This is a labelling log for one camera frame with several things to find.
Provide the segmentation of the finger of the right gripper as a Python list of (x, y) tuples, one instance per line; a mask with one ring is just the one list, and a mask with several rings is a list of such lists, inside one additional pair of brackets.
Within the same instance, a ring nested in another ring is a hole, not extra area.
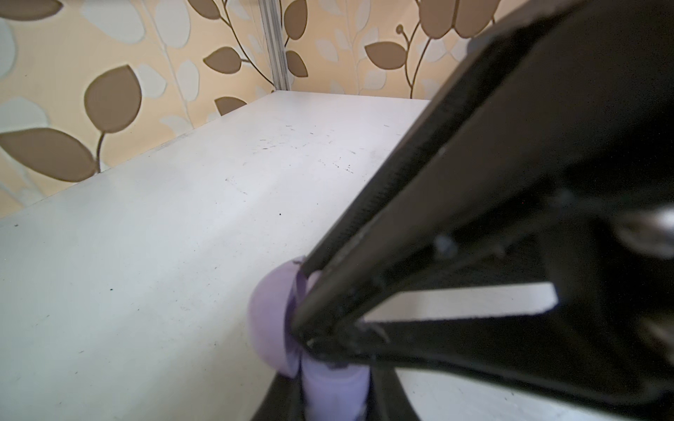
[(334, 341), (410, 285), (544, 226), (672, 201), (673, 4), (530, 1), (470, 44), (304, 263), (295, 312)]
[(332, 361), (465, 375), (583, 405), (672, 405), (673, 370), (605, 326), (561, 310), (533, 316), (357, 322), (305, 333)]

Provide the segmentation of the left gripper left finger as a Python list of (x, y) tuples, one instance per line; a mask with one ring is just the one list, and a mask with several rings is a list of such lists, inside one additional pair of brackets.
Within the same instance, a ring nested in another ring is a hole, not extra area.
[(299, 377), (276, 374), (252, 421), (304, 421), (304, 401)]

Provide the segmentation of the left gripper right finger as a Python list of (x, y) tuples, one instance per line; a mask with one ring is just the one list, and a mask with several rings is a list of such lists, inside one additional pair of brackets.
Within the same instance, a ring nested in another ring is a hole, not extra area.
[(420, 421), (393, 368), (371, 368), (366, 420)]

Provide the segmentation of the purple round charging case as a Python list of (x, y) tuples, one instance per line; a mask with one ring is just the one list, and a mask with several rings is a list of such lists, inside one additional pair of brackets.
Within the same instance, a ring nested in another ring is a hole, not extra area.
[(302, 275), (303, 256), (263, 277), (247, 307), (250, 344), (276, 374), (301, 380), (305, 420), (363, 420), (370, 369), (317, 361), (291, 337), (290, 324), (314, 281)]

